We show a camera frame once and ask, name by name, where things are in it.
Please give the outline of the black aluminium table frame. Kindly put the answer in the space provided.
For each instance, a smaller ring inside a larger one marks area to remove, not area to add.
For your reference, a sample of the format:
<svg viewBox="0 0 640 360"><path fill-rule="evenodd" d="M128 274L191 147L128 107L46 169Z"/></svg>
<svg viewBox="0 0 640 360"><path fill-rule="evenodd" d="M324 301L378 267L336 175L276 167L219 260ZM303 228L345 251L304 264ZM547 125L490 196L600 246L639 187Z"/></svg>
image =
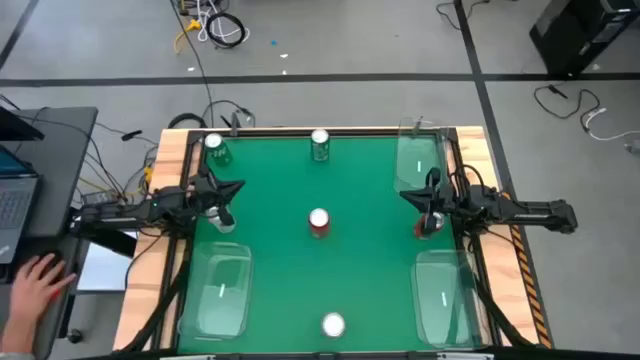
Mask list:
<svg viewBox="0 0 640 360"><path fill-rule="evenodd" d="M258 138L300 138L309 135L310 127L270 127L243 129L239 132L241 139ZM374 138L391 137L397 134L395 127L330 127L329 134L337 138ZM160 136L159 147L151 179L151 187L181 185L188 176L197 172L200 161L200 129L165 129ZM458 161L475 167L485 183L494 187L498 184L490 143L481 126L461 126L446 128L441 131L450 138L446 147L447 163ZM183 260L191 258L186 248L192 242L181 237L165 237L159 248L166 255L162 277L160 296L166 292L168 283L177 277L179 265ZM178 322L184 307L185 292L179 293L169 305L162 323L158 326L154 339L162 347L175 347L179 342Z"/></svg>

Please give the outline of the black desk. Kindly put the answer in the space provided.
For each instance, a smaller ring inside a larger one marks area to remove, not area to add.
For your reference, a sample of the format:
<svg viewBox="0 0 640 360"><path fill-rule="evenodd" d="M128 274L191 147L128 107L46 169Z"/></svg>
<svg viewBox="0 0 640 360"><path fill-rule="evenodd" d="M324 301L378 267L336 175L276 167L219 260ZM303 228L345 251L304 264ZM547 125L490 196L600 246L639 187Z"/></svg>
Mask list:
<svg viewBox="0 0 640 360"><path fill-rule="evenodd" d="M39 176L40 184L13 261L0 265L0 336L9 318L11 283L18 268L50 252L77 270L81 241L69 234L72 198L98 110L95 107L9 110L45 135L36 141L0 141Z"/></svg>

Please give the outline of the red cola can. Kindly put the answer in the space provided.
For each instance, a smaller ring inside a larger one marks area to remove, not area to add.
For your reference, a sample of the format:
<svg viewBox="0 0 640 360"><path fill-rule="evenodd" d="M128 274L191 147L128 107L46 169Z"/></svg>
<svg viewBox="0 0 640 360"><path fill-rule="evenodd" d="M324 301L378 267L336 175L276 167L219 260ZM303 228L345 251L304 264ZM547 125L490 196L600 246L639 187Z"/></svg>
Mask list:
<svg viewBox="0 0 640 360"><path fill-rule="evenodd" d="M444 216L439 212L421 214L414 226L414 235L420 240L427 240L439 232L444 225Z"/></svg>
<svg viewBox="0 0 640 360"><path fill-rule="evenodd" d="M330 215L326 209L313 209L308 217L311 234L315 238L323 238L328 235L330 229Z"/></svg>

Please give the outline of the black monitor panel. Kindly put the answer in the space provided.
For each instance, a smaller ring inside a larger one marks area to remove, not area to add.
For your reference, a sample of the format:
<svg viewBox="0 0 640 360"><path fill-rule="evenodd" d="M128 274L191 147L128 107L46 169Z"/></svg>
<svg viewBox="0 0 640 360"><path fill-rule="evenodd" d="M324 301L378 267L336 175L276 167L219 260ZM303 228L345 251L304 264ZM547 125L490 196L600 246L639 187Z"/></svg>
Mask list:
<svg viewBox="0 0 640 360"><path fill-rule="evenodd" d="M44 138L42 132L0 106L0 141L36 141Z"/></svg>

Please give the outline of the clear plastic bin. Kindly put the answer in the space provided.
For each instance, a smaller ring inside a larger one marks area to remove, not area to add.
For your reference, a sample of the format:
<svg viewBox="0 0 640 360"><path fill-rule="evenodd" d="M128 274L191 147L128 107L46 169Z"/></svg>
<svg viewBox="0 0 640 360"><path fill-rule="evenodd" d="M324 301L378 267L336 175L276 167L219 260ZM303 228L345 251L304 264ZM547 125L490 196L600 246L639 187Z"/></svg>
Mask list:
<svg viewBox="0 0 640 360"><path fill-rule="evenodd" d="M244 332L250 303L253 256L233 242L203 243L192 258L179 332L185 339L229 340ZM222 298L219 290L225 284Z"/></svg>
<svg viewBox="0 0 640 360"><path fill-rule="evenodd" d="M446 167L444 141L448 128L423 118L420 134L414 137L412 128L417 118L403 117L398 124L394 166L397 192L422 189L431 168L444 173ZM417 172L418 161L422 164L421 172Z"/></svg>
<svg viewBox="0 0 640 360"><path fill-rule="evenodd" d="M411 268L411 282L416 327L423 343L440 349L471 349L483 344L473 274L463 253L419 253ZM447 307L442 304L441 292L446 294Z"/></svg>

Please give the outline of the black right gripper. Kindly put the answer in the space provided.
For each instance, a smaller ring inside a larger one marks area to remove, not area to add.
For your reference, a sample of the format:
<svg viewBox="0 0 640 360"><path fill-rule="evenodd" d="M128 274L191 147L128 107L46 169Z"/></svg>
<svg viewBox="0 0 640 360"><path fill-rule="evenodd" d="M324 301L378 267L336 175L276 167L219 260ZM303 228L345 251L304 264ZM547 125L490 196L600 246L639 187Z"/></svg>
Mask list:
<svg viewBox="0 0 640 360"><path fill-rule="evenodd" d="M431 168L425 179L426 188L418 190L404 190L401 197L412 206L426 206L423 212L422 234L431 236L440 231L445 222L444 209L447 199L441 194L441 170Z"/></svg>

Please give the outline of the green soda can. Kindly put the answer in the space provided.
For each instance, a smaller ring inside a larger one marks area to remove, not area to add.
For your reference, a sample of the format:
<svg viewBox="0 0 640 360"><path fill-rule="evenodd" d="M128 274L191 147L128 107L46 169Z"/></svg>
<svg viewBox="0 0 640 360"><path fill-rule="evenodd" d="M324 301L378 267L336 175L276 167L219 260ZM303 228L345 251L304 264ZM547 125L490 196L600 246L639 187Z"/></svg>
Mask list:
<svg viewBox="0 0 640 360"><path fill-rule="evenodd" d="M205 137L205 147L211 160L219 167L227 167L233 156L226 140L218 133L210 133Z"/></svg>
<svg viewBox="0 0 640 360"><path fill-rule="evenodd" d="M329 133L325 129L315 129L311 133L311 153L314 161L323 162L329 159Z"/></svg>

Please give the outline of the black power adapter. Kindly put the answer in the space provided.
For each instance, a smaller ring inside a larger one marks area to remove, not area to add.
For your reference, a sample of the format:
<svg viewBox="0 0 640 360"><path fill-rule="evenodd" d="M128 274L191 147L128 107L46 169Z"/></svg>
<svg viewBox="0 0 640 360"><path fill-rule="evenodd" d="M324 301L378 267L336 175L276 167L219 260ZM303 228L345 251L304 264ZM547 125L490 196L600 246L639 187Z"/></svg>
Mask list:
<svg viewBox="0 0 640 360"><path fill-rule="evenodd" d="M86 206L117 204L120 200L118 194L114 191L87 193L82 195L81 198Z"/></svg>

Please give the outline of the person's hand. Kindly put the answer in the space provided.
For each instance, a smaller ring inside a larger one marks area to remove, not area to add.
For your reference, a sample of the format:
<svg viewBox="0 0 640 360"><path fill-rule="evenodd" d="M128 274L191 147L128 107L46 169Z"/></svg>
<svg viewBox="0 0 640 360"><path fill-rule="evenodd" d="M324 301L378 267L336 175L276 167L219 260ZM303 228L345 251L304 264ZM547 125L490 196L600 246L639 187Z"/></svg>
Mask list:
<svg viewBox="0 0 640 360"><path fill-rule="evenodd" d="M66 261L50 252L35 256L23 264L15 275L9 303L9 319L19 324L35 324L48 304L75 278L64 275Z"/></svg>

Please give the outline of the black diagonal strut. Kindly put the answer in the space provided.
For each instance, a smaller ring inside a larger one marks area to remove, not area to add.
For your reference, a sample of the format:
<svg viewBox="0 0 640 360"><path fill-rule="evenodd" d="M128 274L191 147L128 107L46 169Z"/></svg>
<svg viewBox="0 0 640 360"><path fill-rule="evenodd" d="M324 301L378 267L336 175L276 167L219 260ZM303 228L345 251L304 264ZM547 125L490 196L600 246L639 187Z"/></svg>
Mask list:
<svg viewBox="0 0 640 360"><path fill-rule="evenodd" d="M183 259L176 277L171 282L166 292L160 297L156 307L145 322L144 326L136 333L129 344L120 349L121 353L141 351L164 319L164 315L173 299L187 287L192 249L193 245L190 242L187 242Z"/></svg>
<svg viewBox="0 0 640 360"><path fill-rule="evenodd" d="M490 292L482 284L478 275L473 274L477 296L485 309L489 320L489 333L492 342L502 346L501 335L504 334L512 347L533 348L534 344L524 338L516 327L508 320L504 312L493 300Z"/></svg>

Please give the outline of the silver diet cola can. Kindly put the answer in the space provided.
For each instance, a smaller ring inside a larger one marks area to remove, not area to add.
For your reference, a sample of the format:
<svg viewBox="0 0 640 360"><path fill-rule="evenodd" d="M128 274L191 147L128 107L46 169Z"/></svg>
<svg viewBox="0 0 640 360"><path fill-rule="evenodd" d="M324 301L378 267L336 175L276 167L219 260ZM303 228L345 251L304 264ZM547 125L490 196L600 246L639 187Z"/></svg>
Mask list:
<svg viewBox="0 0 640 360"><path fill-rule="evenodd" d="M222 216L226 214L231 217L231 224L226 224L223 222ZM236 222L235 218L228 212L228 208L224 207L221 209L218 206L212 206L205 212L205 216L208 221L221 233L231 233L235 227Z"/></svg>
<svg viewBox="0 0 640 360"><path fill-rule="evenodd" d="M321 322L322 332L330 338L341 337L346 330L343 316L337 312L327 313Z"/></svg>

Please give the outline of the white flat panel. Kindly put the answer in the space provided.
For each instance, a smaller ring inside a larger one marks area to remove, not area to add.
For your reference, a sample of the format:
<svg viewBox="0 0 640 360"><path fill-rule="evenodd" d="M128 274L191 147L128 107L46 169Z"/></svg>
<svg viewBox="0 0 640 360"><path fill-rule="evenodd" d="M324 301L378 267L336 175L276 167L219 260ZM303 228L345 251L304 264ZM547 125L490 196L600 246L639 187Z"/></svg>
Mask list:
<svg viewBox="0 0 640 360"><path fill-rule="evenodd" d="M132 255L122 255L89 242L82 260L77 291L120 292L126 289L125 276L132 263Z"/></svg>

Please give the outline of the black desk foot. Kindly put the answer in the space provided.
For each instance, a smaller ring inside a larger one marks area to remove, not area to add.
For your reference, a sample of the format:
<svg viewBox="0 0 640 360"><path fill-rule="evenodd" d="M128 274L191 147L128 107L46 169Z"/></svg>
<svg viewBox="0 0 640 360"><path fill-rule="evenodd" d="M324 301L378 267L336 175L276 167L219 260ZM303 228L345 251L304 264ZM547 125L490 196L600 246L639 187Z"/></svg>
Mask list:
<svg viewBox="0 0 640 360"><path fill-rule="evenodd" d="M92 243L126 257L134 256L137 245L135 236L113 229L92 230L85 235L85 238Z"/></svg>

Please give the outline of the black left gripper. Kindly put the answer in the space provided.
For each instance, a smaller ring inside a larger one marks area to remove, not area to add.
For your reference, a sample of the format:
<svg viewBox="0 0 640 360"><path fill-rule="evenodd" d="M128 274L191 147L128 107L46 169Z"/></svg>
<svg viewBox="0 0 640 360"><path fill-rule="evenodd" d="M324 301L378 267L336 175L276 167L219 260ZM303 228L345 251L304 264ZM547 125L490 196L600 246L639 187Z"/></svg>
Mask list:
<svg viewBox="0 0 640 360"><path fill-rule="evenodd" d="M233 198L245 185L244 180L223 181L219 180L211 169L207 172L199 172L197 176L192 178L193 204L198 211L204 216L205 212L212 206L218 206L221 211L224 207L228 208ZM223 222L231 224L231 217L224 214Z"/></svg>

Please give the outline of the yellow black hazard tape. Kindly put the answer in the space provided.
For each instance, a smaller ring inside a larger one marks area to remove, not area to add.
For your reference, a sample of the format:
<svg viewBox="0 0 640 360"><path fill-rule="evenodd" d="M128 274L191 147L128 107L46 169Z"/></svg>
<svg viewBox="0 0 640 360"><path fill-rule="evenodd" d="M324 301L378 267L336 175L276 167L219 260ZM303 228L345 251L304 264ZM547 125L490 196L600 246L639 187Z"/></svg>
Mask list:
<svg viewBox="0 0 640 360"><path fill-rule="evenodd" d="M542 301L541 293L537 284L535 267L528 252L526 234L520 225L510 225L509 232L514 243L515 253L519 264L521 277L524 283L526 298L532 315L532 321L538 343L541 347L551 349L553 338L547 326L546 309Z"/></svg>

